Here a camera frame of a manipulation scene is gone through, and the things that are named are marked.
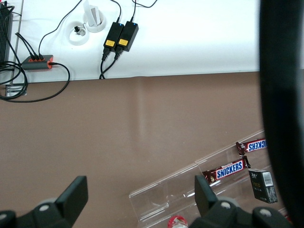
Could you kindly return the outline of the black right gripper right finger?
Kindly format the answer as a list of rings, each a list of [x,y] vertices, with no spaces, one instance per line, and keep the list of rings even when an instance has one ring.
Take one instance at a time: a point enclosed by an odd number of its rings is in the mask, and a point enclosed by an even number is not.
[[[195,176],[195,202],[200,217],[195,228],[291,228],[293,225],[277,210],[256,207],[252,213],[237,206],[231,198],[218,199],[203,176]]]

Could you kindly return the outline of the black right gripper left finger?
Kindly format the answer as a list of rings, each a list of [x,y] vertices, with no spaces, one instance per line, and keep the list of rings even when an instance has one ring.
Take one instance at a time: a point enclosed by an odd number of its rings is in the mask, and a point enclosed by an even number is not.
[[[77,176],[54,200],[46,200],[17,217],[12,210],[0,212],[2,228],[71,228],[88,202],[86,176]]]

